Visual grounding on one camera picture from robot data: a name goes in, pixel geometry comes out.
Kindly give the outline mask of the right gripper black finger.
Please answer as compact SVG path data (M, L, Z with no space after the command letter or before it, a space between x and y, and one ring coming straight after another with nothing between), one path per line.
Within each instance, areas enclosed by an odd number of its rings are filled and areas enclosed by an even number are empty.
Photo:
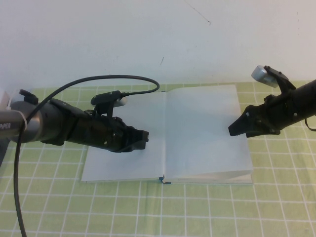
M242 134L246 136L257 136L258 131L255 127L255 121L256 117L252 116L250 112L243 112L241 116L228 127L229 134L231 136Z
M260 106L254 106L254 105L247 106L243 114L245 115L247 119L257 119L262 116Z

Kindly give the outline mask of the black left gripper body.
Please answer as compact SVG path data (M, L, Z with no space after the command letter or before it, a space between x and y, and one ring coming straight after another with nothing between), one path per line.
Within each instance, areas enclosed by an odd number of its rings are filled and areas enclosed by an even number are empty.
M132 131L121 118L97 116L86 110L71 131L71 142L114 153L131 152L135 150Z

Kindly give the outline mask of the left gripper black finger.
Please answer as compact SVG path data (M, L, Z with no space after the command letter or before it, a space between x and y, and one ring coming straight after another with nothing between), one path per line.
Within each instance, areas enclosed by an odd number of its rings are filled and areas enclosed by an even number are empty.
M144 150L146 147L146 142L145 141L137 141L128 144L123 151L124 152L132 152L134 150Z
M133 126L128 127L129 134L133 142L145 142L149 141L149 132L144 130L138 130Z

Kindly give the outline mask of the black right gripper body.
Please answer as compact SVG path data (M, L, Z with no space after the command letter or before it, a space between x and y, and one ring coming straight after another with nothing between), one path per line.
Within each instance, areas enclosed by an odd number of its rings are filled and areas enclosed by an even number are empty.
M300 90L295 89L279 96L267 96L265 103L259 105L262 116L255 121L257 136L279 135L282 129L301 121L299 95Z

